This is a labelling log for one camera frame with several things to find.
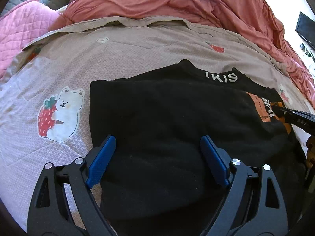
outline strawberry print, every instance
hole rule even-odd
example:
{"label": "strawberry print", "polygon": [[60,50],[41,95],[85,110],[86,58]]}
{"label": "strawberry print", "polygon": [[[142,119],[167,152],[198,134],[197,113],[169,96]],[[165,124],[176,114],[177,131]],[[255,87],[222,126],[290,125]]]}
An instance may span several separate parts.
{"label": "strawberry print", "polygon": [[280,93],[281,93],[281,98],[284,101],[289,102],[289,98],[285,95],[284,91],[280,89]]}
{"label": "strawberry print", "polygon": [[52,120],[53,112],[56,111],[56,97],[50,97],[49,100],[45,100],[44,105],[40,109],[38,115],[38,133],[41,137],[47,137],[48,129],[54,127],[56,121]]}
{"label": "strawberry print", "polygon": [[214,49],[215,51],[219,52],[219,53],[224,53],[224,48],[222,47],[218,47],[218,46],[215,46],[213,44],[209,44],[209,46]]}
{"label": "strawberry print", "polygon": [[42,49],[40,47],[37,47],[27,58],[26,64],[30,62],[33,58],[35,58]]}

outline bed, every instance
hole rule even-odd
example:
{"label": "bed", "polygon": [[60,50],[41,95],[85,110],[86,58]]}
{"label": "bed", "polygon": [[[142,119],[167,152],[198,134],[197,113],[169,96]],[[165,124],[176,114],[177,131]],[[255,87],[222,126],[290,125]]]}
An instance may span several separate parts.
{"label": "bed", "polygon": [[[0,197],[20,226],[15,224],[17,235],[26,229],[30,197],[43,165],[47,161],[70,163],[92,147],[89,84],[93,80],[129,78],[187,58],[197,68],[218,74],[236,67],[254,82],[275,88],[287,107],[315,113],[311,96],[294,84],[284,61],[277,61],[240,34],[173,16],[106,16],[76,22],[69,15],[79,2],[65,13],[75,24],[50,32],[48,26],[46,33],[12,59],[0,81]],[[67,24],[65,16],[61,17]],[[83,93],[79,126],[66,142],[52,141],[39,134],[37,119],[45,101],[65,88]],[[306,152],[309,135],[297,127],[294,130]],[[100,191],[99,186],[92,190],[97,201]],[[83,227],[69,188],[67,194],[74,220]],[[9,217],[3,210],[1,214]]]}

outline television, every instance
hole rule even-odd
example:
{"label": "television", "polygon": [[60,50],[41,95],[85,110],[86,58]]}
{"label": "television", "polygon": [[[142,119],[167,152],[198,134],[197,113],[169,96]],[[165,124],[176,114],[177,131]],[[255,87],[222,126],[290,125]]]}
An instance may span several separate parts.
{"label": "television", "polygon": [[296,32],[313,49],[315,49],[315,21],[300,12],[299,20],[296,25]]}

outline printed graphic on shirt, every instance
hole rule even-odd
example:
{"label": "printed graphic on shirt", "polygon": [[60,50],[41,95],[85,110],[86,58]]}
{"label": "printed graphic on shirt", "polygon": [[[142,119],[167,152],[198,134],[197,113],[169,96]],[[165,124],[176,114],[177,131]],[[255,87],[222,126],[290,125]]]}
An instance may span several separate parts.
{"label": "printed graphic on shirt", "polygon": [[77,130],[84,90],[63,88],[59,95],[44,101],[38,114],[38,134],[56,142],[65,142]]}
{"label": "printed graphic on shirt", "polygon": [[207,78],[210,78],[214,81],[219,81],[219,82],[225,82],[227,83],[228,81],[229,82],[236,82],[237,81],[237,76],[236,74],[234,73],[231,73],[231,74],[228,74],[228,75],[225,75],[225,74],[221,74],[221,75],[217,75],[217,74],[211,74],[207,71],[205,71],[206,73],[206,77]]}
{"label": "printed graphic on shirt", "polygon": [[271,117],[275,116],[275,114],[273,113],[273,110],[271,109],[271,104],[270,104],[269,100],[265,99],[265,98],[262,98],[262,100],[264,101],[264,104],[267,107],[269,117],[271,118]]}
{"label": "printed graphic on shirt", "polygon": [[255,108],[256,108],[256,110],[257,110],[261,120],[263,122],[270,122],[269,114],[268,114],[268,112],[266,111],[266,108],[265,108],[265,102],[261,98],[259,98],[258,96],[254,95],[254,94],[251,94],[251,93],[248,93],[248,92],[246,92],[246,93],[254,101]]}

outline bear face print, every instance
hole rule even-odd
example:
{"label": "bear face print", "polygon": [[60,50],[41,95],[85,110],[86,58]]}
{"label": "bear face print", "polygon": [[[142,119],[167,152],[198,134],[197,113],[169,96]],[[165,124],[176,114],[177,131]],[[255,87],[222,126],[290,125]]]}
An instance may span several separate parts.
{"label": "bear face print", "polygon": [[69,87],[62,90],[58,100],[45,100],[38,116],[39,135],[61,143],[69,139],[78,127],[83,101],[84,91]]}

